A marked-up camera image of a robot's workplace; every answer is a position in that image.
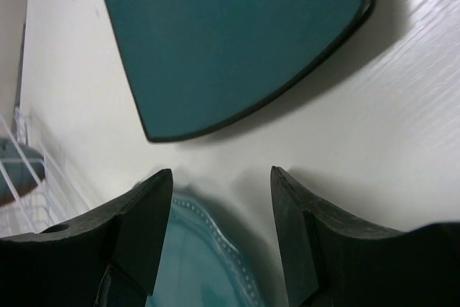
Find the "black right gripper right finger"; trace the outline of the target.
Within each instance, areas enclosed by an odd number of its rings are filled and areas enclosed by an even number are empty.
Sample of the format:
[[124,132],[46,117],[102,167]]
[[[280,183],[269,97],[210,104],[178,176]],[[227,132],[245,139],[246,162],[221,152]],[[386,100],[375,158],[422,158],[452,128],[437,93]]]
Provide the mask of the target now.
[[345,211],[288,172],[270,173],[290,306],[457,306],[459,224],[401,232]]

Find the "teal square plate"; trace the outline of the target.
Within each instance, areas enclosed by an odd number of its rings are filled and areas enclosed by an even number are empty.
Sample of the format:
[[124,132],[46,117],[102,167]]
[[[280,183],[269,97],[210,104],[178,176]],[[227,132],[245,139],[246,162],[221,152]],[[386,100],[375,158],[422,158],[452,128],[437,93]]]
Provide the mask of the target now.
[[144,135],[210,134],[304,79],[376,0],[104,0]]

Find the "blue round floral plate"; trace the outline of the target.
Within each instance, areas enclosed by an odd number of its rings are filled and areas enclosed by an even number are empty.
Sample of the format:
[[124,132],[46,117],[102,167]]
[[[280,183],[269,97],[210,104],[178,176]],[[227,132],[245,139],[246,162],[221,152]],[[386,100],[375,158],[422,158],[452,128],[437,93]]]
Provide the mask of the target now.
[[[19,147],[29,160],[38,179],[43,180],[45,178],[44,157],[29,146],[19,143]],[[19,155],[14,143],[7,137],[1,137],[1,162],[19,197],[25,196],[37,187],[37,182]]]

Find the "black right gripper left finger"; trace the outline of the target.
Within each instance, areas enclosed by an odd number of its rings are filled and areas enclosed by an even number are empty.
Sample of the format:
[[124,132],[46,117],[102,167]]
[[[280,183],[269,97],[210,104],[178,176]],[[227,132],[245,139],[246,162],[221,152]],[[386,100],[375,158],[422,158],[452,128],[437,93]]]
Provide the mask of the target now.
[[125,194],[40,232],[1,239],[2,306],[144,306],[170,214],[163,169]]

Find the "teal scalloped round plate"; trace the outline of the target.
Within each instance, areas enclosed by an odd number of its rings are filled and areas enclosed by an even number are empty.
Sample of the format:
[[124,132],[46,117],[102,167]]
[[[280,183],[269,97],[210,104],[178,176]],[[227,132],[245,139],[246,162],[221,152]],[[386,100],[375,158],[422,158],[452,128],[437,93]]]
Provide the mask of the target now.
[[266,306],[252,265],[212,213],[184,186],[170,215],[147,306]]

